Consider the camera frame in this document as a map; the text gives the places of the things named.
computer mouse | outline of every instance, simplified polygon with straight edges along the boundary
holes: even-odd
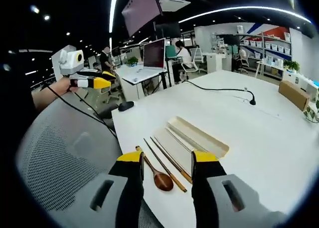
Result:
[[[130,109],[131,107],[134,106],[134,102],[133,101],[128,101],[128,102],[123,102],[119,105],[119,111],[123,112],[125,110]]]

wooden spoon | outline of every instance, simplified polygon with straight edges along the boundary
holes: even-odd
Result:
[[[141,151],[142,149],[139,146],[136,146],[137,151]],[[174,187],[174,183],[172,179],[165,173],[159,172],[156,170],[148,160],[148,158],[144,155],[144,161],[150,166],[153,176],[154,176],[154,182],[157,188],[159,188],[162,191],[170,191]]]

potted plant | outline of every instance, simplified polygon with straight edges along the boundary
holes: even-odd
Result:
[[[298,72],[300,69],[300,65],[298,62],[289,60],[284,60],[284,67],[286,69],[295,70],[296,72]]]
[[[310,122],[319,123],[319,89],[314,104],[315,106],[312,106],[312,108],[307,106],[306,110],[304,111],[304,115]]]
[[[138,60],[135,56],[133,56],[133,57],[131,57],[130,59],[128,59],[125,64],[126,64],[127,66],[135,66],[135,65],[138,64],[138,61],[139,61],[139,60]]]

chopsticks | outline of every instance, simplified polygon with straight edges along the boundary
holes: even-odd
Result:
[[[163,149],[154,141],[152,137],[150,139],[153,141],[153,143],[158,147],[158,149],[164,154],[164,156],[173,164],[173,166],[181,173],[181,175],[190,183],[193,184],[193,181],[191,177],[184,171],[184,169],[179,166],[166,152],[163,151]]]
[[[153,153],[153,155],[155,156],[155,158],[159,161],[159,163],[162,165],[162,167],[164,168],[164,170],[168,173],[168,175],[171,177],[171,179],[176,183],[176,185],[183,191],[183,192],[187,192],[187,189],[177,180],[177,178],[169,171],[169,169],[164,165],[164,163],[160,160],[160,158],[156,155],[156,153],[153,151],[153,149],[151,148],[151,146],[149,145],[149,143],[145,140],[144,141],[146,143],[146,145],[149,147],[149,149],[151,150],[151,152]]]

black ceiling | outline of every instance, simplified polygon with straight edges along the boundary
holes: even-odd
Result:
[[[93,50],[101,51],[109,43],[110,36],[113,39],[113,47],[121,45],[120,42],[129,39],[125,28],[124,19],[121,15],[122,9],[128,0],[117,0],[115,19],[112,35],[109,34],[109,13],[111,0],[2,0],[2,47],[1,60],[5,61],[9,56],[8,51],[17,52],[19,49],[44,49],[56,52],[64,46],[71,44],[84,51],[85,57],[93,55]],[[199,13],[210,10],[241,6],[258,5],[282,8],[295,11],[317,22],[318,16],[315,14],[317,5],[310,0],[188,0],[190,5],[177,12],[166,12],[164,17],[158,17],[157,23],[179,21]],[[35,5],[40,13],[36,14],[30,10],[30,6]],[[50,20],[45,21],[44,15],[50,15]],[[268,10],[234,10],[225,11],[199,17],[182,23],[181,28],[193,29],[193,25],[210,25],[213,20],[216,23],[226,22],[256,22],[271,23],[286,27],[301,27],[301,31],[311,36],[313,28],[309,23],[293,16]],[[152,27],[145,26],[141,32],[135,35],[134,42],[152,34]],[[50,54],[42,53],[40,57],[47,60]],[[36,80],[41,80],[43,76],[38,76]]]

